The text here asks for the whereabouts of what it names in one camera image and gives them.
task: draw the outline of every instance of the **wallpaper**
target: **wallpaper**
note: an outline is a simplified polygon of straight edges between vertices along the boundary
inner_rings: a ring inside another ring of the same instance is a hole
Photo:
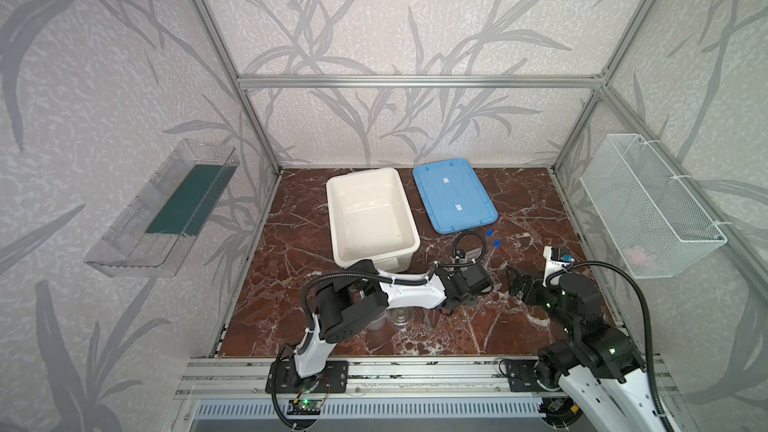
[[[474,166],[541,167],[554,162],[587,94],[584,89],[284,89],[256,93],[251,100],[284,164],[411,165],[462,157]],[[457,105],[446,114],[444,104]]]
[[[665,0],[614,88],[768,261],[768,0]]]
[[[611,83],[766,256],[768,0],[663,0]],[[578,181],[607,133],[627,130],[598,108],[558,172],[599,258],[621,264]],[[674,278],[640,283],[661,352],[704,431],[763,430],[768,420],[768,307],[722,251]],[[621,280],[612,287],[633,337],[642,321]]]
[[[240,74],[456,75],[600,73],[639,1],[206,0]],[[286,166],[456,157],[546,166],[586,92],[272,89],[250,97]]]
[[[0,429],[157,430],[274,177],[187,0],[0,2]],[[240,167],[174,278],[83,263],[182,138]]]

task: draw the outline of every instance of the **wall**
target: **wall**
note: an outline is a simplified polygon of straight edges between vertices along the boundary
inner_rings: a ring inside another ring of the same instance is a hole
[[[663,0],[611,86],[766,256],[768,0]],[[598,108],[558,172],[597,255],[620,263],[578,178],[607,133]],[[640,283],[662,353],[700,430],[763,430],[768,420],[768,308],[716,251],[675,278]],[[613,280],[634,336],[632,291]]]
[[[156,430],[274,179],[187,0],[2,0],[0,53],[0,429]],[[181,138],[241,159],[182,269],[83,264]]]
[[[239,74],[543,75],[600,73],[639,1],[206,0]],[[587,91],[250,95],[286,165],[546,166]]]

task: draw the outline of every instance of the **red marble tabletop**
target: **red marble tabletop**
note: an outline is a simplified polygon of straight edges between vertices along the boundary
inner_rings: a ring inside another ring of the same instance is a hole
[[[226,330],[222,356],[272,357],[280,345],[301,340],[306,323],[299,300],[306,278],[339,269],[333,261],[326,181],[348,172],[285,170]],[[565,337],[562,327],[550,322],[540,307],[509,297],[504,275],[508,264],[541,274],[545,245],[564,245],[577,260],[584,258],[547,170],[479,168],[476,172],[498,210],[498,220],[479,229],[483,234],[492,229],[492,239],[502,242],[489,265],[497,290],[480,298],[477,307],[461,306],[451,316],[417,309],[416,320],[405,329],[387,323],[378,331],[364,331],[337,345],[334,355],[536,354]],[[422,241],[410,270],[424,273],[429,263],[449,260],[455,234],[435,232],[411,169],[400,168],[399,173]],[[476,238],[465,240],[462,247],[466,249],[479,245]]]

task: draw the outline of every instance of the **blue plastic lid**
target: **blue plastic lid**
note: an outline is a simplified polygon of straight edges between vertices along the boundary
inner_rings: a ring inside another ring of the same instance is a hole
[[[440,234],[486,226],[498,218],[475,170],[463,158],[419,166],[413,177],[429,220]]]

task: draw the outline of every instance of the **clear plastic wall shelf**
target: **clear plastic wall shelf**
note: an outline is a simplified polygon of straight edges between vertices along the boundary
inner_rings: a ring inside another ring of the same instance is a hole
[[[630,273],[672,277],[726,243],[711,216],[638,134],[610,134],[581,177]]]
[[[173,277],[239,164],[234,147],[183,139],[85,263],[111,277]]]

